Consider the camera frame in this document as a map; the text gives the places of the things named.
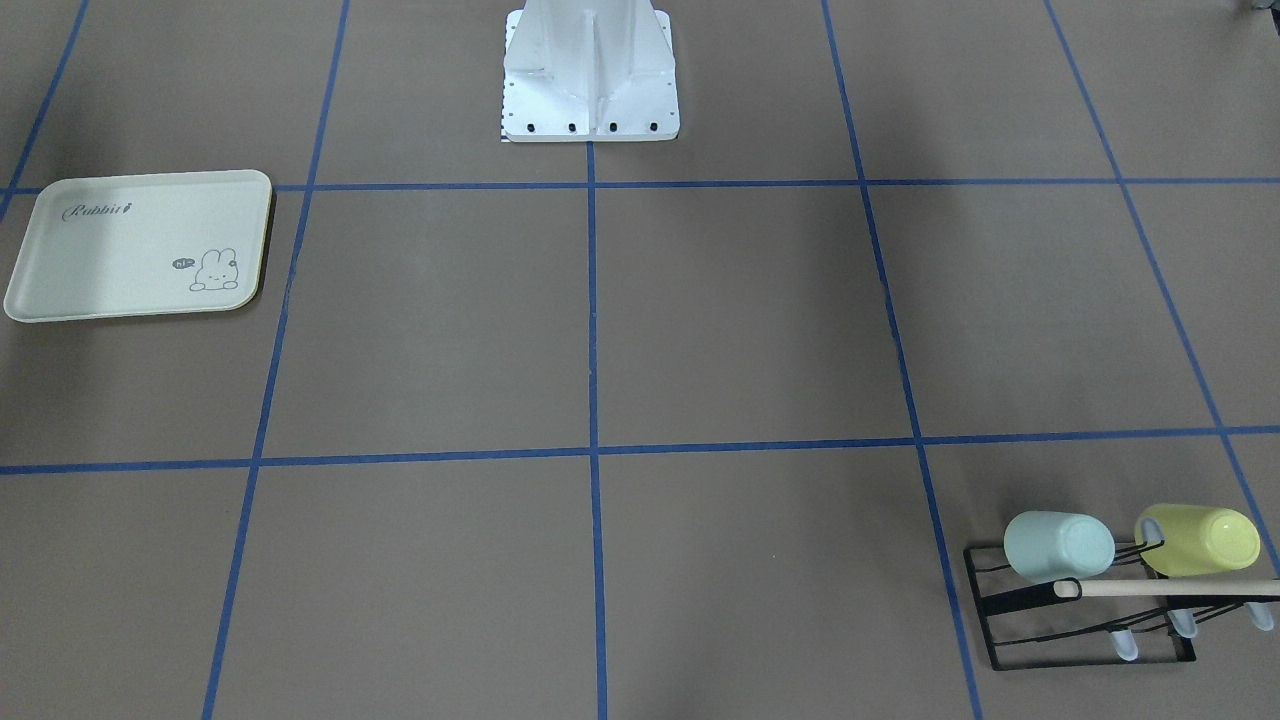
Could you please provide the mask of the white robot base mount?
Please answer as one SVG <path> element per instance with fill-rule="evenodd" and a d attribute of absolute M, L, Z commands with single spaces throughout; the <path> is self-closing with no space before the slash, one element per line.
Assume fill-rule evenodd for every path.
<path fill-rule="evenodd" d="M 511 143 L 678 137 L 675 38 L 649 1 L 526 1 L 504 22 L 500 137 Z"/>

